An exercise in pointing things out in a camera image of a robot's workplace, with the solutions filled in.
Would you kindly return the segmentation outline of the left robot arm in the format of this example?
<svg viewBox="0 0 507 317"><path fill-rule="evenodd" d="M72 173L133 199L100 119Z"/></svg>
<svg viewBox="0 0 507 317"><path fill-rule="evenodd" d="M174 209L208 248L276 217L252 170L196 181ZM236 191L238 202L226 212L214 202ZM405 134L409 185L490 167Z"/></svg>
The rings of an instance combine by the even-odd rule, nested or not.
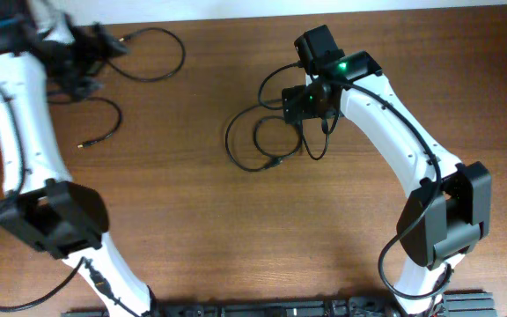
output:
<svg viewBox="0 0 507 317"><path fill-rule="evenodd" d="M48 110L47 82L73 100L98 84L96 63L124 55L122 41L97 24L85 33L50 9L39 26L26 1L0 1L0 226L38 252L71 266L111 316L157 316L150 287L115 247L99 193L76 184L64 164Z"/></svg>

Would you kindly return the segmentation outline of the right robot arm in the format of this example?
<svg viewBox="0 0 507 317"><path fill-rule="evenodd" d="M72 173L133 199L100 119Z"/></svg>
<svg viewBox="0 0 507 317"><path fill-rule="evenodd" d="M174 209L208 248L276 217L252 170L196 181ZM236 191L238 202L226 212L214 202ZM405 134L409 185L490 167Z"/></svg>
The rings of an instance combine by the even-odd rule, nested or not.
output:
<svg viewBox="0 0 507 317"><path fill-rule="evenodd" d="M289 124L321 119L330 134L340 119L357 125L398 178L407 201L392 243L406 261L386 288L387 316L493 316L490 293L453 293L455 267L489 234L492 180L481 163L466 165L432 137L406 109L367 52L345 54L327 26L294 43L306 82L284 89Z"/></svg>

